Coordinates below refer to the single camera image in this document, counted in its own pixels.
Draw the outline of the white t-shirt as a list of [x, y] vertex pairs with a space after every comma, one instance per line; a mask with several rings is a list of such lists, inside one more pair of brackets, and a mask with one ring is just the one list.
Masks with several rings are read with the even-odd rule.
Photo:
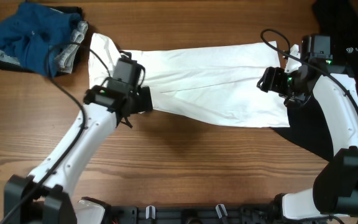
[[264, 43], [130, 53], [157, 111], [220, 126], [289, 126], [283, 98], [257, 88], [265, 69], [280, 65]]

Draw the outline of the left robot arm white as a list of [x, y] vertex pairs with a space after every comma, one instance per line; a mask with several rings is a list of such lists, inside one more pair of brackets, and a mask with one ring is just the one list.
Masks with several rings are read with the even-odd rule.
[[100, 145], [129, 116], [152, 111], [145, 68], [122, 51], [100, 85], [86, 91], [66, 135], [27, 177], [13, 175], [4, 188], [2, 223], [111, 223], [111, 206], [94, 198], [71, 198], [80, 175]]

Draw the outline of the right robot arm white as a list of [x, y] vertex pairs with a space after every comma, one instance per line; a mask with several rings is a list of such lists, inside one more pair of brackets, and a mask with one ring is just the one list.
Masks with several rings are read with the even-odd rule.
[[346, 65], [333, 63], [327, 35], [306, 35], [299, 53], [282, 55], [286, 67], [267, 68], [257, 87], [278, 93], [287, 108], [314, 98], [331, 135], [333, 159], [312, 188], [278, 196], [279, 216], [295, 222], [336, 215], [358, 217], [358, 95], [352, 72]]

